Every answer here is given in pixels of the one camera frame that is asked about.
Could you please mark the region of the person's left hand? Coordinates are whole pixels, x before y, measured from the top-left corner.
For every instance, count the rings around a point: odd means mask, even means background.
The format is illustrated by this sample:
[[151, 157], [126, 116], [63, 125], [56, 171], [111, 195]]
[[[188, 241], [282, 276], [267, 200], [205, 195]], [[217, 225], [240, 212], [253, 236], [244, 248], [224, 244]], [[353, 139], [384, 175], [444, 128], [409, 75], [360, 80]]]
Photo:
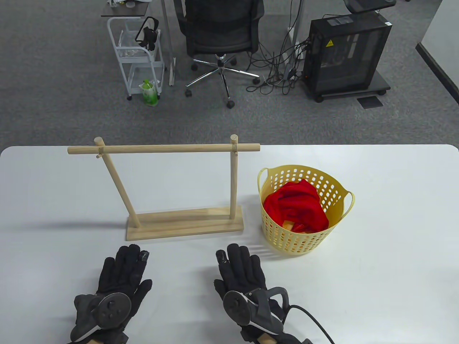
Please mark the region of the person's left hand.
[[74, 298], [72, 344], [128, 342], [125, 328], [152, 288], [152, 280], [143, 279], [148, 257], [148, 251], [131, 244], [121, 246], [115, 257], [105, 259], [97, 291]]

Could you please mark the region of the person's right hand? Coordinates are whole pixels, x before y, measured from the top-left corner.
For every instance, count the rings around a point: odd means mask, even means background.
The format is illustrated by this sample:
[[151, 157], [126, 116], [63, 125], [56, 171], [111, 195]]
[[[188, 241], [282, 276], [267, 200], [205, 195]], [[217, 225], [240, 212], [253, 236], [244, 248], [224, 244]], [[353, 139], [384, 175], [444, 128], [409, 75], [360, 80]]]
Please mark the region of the person's right hand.
[[284, 332], [290, 309], [287, 290], [268, 289], [259, 256], [250, 254], [246, 246], [230, 244], [216, 252], [221, 279], [214, 287], [227, 315], [241, 328], [246, 342], [262, 343], [267, 335], [281, 344], [299, 344], [300, 340]]

